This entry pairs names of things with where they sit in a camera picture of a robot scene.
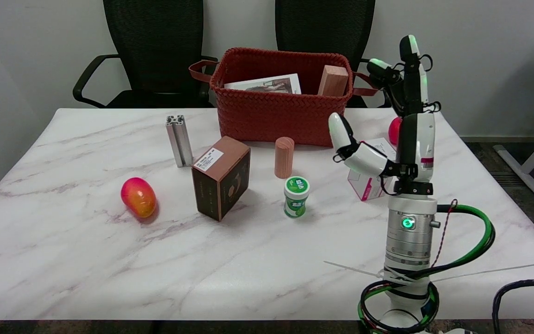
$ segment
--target basket handle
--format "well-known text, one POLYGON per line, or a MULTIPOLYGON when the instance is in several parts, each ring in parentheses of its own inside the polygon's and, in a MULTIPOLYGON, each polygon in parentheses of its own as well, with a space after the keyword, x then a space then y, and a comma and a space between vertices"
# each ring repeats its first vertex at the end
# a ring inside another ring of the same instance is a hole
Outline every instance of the basket handle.
POLYGON ((372 84, 372 81, 370 80, 370 77, 365 75, 364 73, 360 72, 354 72, 354 76, 364 80, 367 84, 369 84, 372 88, 354 88, 353 95, 358 96, 374 96, 379 90, 375 87, 375 85, 372 84))
POLYGON ((208 65, 217 65, 217 61, 211 61, 211 60, 200 60, 197 61, 197 63, 194 63, 193 65, 189 66, 189 73, 191 74, 191 77, 195 80, 199 80, 200 82, 204 83, 210 83, 211 76, 209 74, 205 74, 203 72, 200 72, 201 68, 203 66, 208 65))

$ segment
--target red apple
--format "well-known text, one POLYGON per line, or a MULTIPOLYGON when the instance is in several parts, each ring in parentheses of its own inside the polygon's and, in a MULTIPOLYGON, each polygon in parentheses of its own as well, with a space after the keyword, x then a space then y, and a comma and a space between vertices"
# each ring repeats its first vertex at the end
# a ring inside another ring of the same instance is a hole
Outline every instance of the red apple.
POLYGON ((130 178, 121 188, 123 203, 139 218, 148 218, 154 213, 156 198, 154 190, 142 178, 130 178))
POLYGON ((399 128, 401 127, 401 122, 401 117, 396 117, 388 126, 388 141, 395 147, 399 143, 399 128))

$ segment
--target green led light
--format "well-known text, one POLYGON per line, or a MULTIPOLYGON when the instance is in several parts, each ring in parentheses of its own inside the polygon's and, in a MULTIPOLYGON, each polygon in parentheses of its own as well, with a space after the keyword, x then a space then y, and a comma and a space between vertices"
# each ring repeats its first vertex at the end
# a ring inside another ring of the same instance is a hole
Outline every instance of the green led light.
POLYGON ((403 218, 403 227, 411 230, 415 227, 415 220, 413 218, 403 218))

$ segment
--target brown box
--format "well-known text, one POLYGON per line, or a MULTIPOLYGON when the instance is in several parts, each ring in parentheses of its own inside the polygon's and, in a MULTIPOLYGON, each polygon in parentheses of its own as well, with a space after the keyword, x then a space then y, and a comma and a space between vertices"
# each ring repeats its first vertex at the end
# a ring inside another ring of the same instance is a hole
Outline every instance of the brown box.
POLYGON ((220 222, 248 188, 250 148, 222 137, 193 163, 197 210, 220 222))

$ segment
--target white bottle cap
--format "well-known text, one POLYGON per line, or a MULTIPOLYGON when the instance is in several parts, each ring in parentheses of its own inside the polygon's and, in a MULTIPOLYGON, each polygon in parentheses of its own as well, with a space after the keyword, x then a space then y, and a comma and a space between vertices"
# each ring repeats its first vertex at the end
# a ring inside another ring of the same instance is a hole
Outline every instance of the white bottle cap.
POLYGON ((303 177, 290 177, 284 184, 284 194, 289 199, 306 199, 310 192, 310 184, 303 177))

